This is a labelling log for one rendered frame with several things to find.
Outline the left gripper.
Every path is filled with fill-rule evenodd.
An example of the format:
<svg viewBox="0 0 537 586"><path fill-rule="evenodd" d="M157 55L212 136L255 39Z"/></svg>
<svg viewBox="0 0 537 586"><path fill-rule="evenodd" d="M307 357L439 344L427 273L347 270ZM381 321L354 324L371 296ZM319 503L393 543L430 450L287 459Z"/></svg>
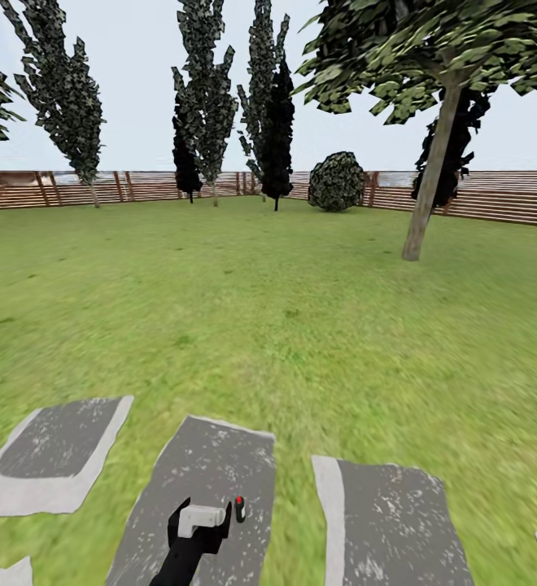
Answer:
<svg viewBox="0 0 537 586"><path fill-rule="evenodd" d="M203 553L217 554L221 541L229 536L232 504L229 503L225 508L225 520L220 526L198 527L190 538L178 537L177 530L181 511L188 507L189 503L190 497L187 497L168 519L168 546L170 551L165 561L172 558L180 559L190 568L190 573L193 575Z"/></svg>

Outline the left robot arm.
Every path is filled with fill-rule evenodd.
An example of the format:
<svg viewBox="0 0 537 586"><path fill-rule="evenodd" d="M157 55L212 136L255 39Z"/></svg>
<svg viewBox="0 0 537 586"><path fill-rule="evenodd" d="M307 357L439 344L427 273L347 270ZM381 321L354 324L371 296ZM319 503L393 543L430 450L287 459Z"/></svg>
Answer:
<svg viewBox="0 0 537 586"><path fill-rule="evenodd" d="M149 586L190 586L203 553L217 554L229 536L231 503L225 509L189 503L187 497L168 519L170 551Z"/></svg>

